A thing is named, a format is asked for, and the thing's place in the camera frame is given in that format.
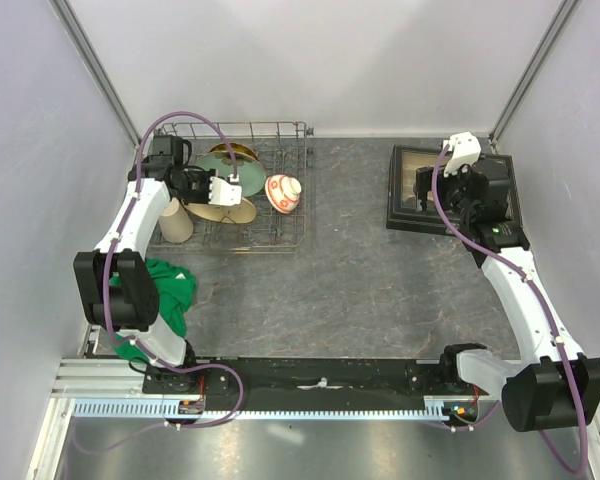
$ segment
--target green towel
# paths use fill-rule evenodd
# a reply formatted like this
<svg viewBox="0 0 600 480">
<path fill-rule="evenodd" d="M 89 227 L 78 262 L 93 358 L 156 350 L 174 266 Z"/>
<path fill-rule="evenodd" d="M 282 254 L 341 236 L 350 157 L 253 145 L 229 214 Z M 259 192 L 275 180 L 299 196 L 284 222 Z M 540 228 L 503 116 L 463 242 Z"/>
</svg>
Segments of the green towel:
<svg viewBox="0 0 600 480">
<path fill-rule="evenodd" d="M 193 294 L 196 293 L 197 284 L 189 270 L 182 267 L 176 267 L 157 258 L 145 259 L 149 275 L 156 284 L 158 294 L 160 295 L 160 315 L 169 325 L 173 333 L 184 338 L 187 334 L 187 325 L 184 323 L 184 314 L 193 303 Z M 120 285 L 119 277 L 112 277 L 110 284 Z M 120 358 L 133 360 L 141 358 L 148 360 L 147 356 L 136 346 L 129 342 L 120 347 L 116 347 L 116 353 Z"/>
</svg>

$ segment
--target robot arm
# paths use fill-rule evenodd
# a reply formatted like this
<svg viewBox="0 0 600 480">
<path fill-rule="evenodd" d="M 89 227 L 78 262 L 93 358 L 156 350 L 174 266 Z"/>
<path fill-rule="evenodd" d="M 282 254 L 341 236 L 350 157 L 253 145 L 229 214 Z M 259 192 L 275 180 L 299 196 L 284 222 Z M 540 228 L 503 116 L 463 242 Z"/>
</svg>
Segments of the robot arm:
<svg viewBox="0 0 600 480">
<path fill-rule="evenodd" d="M 532 278 L 548 303 L 559 335 L 554 336 L 542 306 L 518 273 L 506 264 L 467 247 L 494 287 L 520 349 L 520 364 L 505 362 L 482 345 L 447 347 L 444 364 L 457 379 L 477 385 L 502 401 L 509 423 L 517 431 L 577 425 L 564 367 L 556 347 L 564 345 L 574 371 L 587 423 L 600 402 L 600 359 L 588 359 L 560 321 L 538 279 L 529 242 L 517 222 L 507 216 L 510 173 L 504 164 L 480 156 L 478 140 L 466 132 L 449 140 L 453 156 L 437 178 L 444 210 L 460 218 L 459 230 L 481 247 L 517 265 Z M 416 172 L 414 193 L 427 208 L 433 168 Z"/>
<path fill-rule="evenodd" d="M 158 358 L 174 366 L 191 363 L 193 350 L 174 334 L 159 313 L 159 294 L 147 271 L 144 256 L 158 219 L 171 198 L 185 203 L 237 205 L 242 188 L 184 162 L 183 145 L 188 142 L 172 135 L 154 135 L 151 152 L 142 162 L 141 190 L 136 192 L 135 169 L 129 172 L 124 201 L 113 224 L 94 251 L 80 252 L 74 271 L 86 319 L 106 328 L 102 284 L 104 262 L 111 241 L 118 238 L 113 252 L 111 274 L 120 278 L 119 286 L 109 287 L 111 319 L 114 330 L 133 336 Z M 129 212 L 129 204 L 134 201 Z M 119 234 L 118 225 L 129 215 Z"/>
</svg>

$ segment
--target framed picture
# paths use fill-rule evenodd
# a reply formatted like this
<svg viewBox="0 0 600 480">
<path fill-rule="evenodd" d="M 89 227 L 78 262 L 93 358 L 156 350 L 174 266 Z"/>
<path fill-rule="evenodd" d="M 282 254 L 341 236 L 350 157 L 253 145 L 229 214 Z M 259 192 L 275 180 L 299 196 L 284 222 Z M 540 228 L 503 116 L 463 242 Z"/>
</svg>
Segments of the framed picture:
<svg viewBox="0 0 600 480">
<path fill-rule="evenodd" d="M 438 160 L 439 150 L 415 148 L 395 145 L 391 153 L 389 167 L 389 189 L 387 194 L 387 228 L 435 235 L 450 235 L 438 216 L 433 204 L 433 194 L 429 192 L 427 210 L 418 211 L 413 186 L 416 181 L 416 170 L 421 167 L 432 167 Z M 513 173 L 513 161 L 508 155 L 485 154 L 488 161 L 501 162 L 507 166 L 511 189 L 509 192 L 509 210 L 507 217 L 522 225 L 520 206 Z M 449 219 L 456 223 L 458 217 L 449 212 Z"/>
</svg>

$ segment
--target cup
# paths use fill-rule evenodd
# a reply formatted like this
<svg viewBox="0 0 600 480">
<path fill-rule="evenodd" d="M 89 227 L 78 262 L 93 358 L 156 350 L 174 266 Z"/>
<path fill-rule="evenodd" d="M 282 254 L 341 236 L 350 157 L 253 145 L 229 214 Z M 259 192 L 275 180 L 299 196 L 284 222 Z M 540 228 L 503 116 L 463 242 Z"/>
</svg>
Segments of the cup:
<svg viewBox="0 0 600 480">
<path fill-rule="evenodd" d="M 162 237 L 170 243 L 183 243 L 193 235 L 193 222 L 177 198 L 172 198 L 158 219 Z"/>
<path fill-rule="evenodd" d="M 280 213 L 291 213 L 298 205 L 302 186 L 298 179 L 288 175 L 274 175 L 264 185 L 267 198 Z"/>
</svg>

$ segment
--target wire dish rack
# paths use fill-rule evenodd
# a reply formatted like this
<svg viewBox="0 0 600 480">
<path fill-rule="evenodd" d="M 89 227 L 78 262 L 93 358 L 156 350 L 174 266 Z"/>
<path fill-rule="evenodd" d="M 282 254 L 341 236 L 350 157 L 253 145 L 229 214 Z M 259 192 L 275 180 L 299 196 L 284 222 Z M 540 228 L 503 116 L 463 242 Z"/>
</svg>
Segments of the wire dish rack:
<svg viewBox="0 0 600 480">
<path fill-rule="evenodd" d="M 307 137 L 313 129 L 305 122 L 220 122 L 216 123 L 231 142 L 251 148 L 267 176 L 286 174 L 302 185 L 298 205 L 283 215 L 273 208 L 262 189 L 248 197 L 256 207 L 256 217 L 248 224 L 219 223 L 205 220 L 189 212 L 194 233 L 184 243 L 167 242 L 156 226 L 148 250 L 153 252 L 234 252 L 293 253 L 298 250 L 307 229 L 307 155 L 311 153 Z M 163 133 L 191 141 L 191 163 L 221 143 L 217 134 L 203 123 L 165 123 Z"/>
</svg>

